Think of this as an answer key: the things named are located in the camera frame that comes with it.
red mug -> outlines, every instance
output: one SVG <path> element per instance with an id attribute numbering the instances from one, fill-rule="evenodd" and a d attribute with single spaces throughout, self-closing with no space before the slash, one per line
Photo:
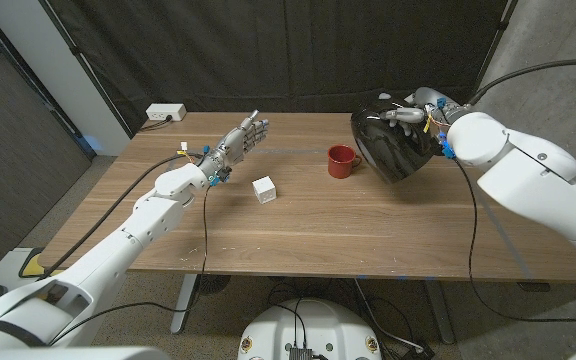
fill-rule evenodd
<path id="1" fill-rule="evenodd" d="M 350 176 L 352 169 L 361 164 L 361 157 L 346 145 L 335 145 L 328 149 L 328 173 L 337 179 Z"/>

black helmet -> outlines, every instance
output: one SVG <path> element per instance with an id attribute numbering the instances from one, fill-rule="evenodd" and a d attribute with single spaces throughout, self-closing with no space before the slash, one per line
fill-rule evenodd
<path id="1" fill-rule="evenodd" d="M 403 100 L 379 99 L 352 114 L 350 124 L 357 146 L 366 161 L 388 183 L 403 180 L 424 166 L 433 155 L 442 155 L 441 147 L 425 122 L 409 124 L 406 136 L 401 126 L 390 127 L 380 114 L 401 107 L 411 107 Z"/>

yellow object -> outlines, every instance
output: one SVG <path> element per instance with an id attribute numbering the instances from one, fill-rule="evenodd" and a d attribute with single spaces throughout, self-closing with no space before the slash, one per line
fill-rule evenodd
<path id="1" fill-rule="evenodd" d="M 39 265 L 39 262 L 37 261 L 39 255 L 40 254 L 36 254 L 28 261 L 28 264 L 26 264 L 26 267 L 21 272 L 22 276 L 41 276 L 44 273 L 44 268 Z M 57 275 L 62 271 L 63 270 L 55 270 L 50 274 L 50 276 Z"/>
<path id="2" fill-rule="evenodd" d="M 430 118 L 432 117 L 432 115 L 428 114 L 428 119 L 426 119 L 426 126 L 424 127 L 424 132 L 428 132 L 428 129 L 430 128 Z"/>
<path id="3" fill-rule="evenodd" d="M 185 152 L 185 151 L 183 151 L 183 150 L 177 150 L 177 154 L 179 154 L 179 155 L 186 155 L 186 157 L 188 158 L 188 160 L 189 160 L 191 163 L 193 163 L 193 164 L 195 163 L 195 161 L 190 157 L 190 155 L 188 155 L 187 152 Z"/>

robotic hand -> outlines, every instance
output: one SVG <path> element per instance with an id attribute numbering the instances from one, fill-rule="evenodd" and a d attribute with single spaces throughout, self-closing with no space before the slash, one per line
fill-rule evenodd
<path id="1" fill-rule="evenodd" d="M 228 181 L 231 167 L 244 159 L 244 154 L 266 138 L 268 120 L 256 120 L 255 110 L 238 127 L 226 134 L 217 146 L 208 152 L 198 167 L 212 185 Z"/>

blue connector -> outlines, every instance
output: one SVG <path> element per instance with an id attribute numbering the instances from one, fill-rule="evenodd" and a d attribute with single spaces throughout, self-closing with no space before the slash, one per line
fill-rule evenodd
<path id="1" fill-rule="evenodd" d="M 455 152 L 450 147 L 450 144 L 448 144 L 448 138 L 446 137 L 446 134 L 443 131 L 439 132 L 439 140 L 441 140 L 441 147 L 442 147 L 441 152 L 444 153 L 444 155 L 448 159 L 456 158 L 457 156 L 455 155 Z"/>

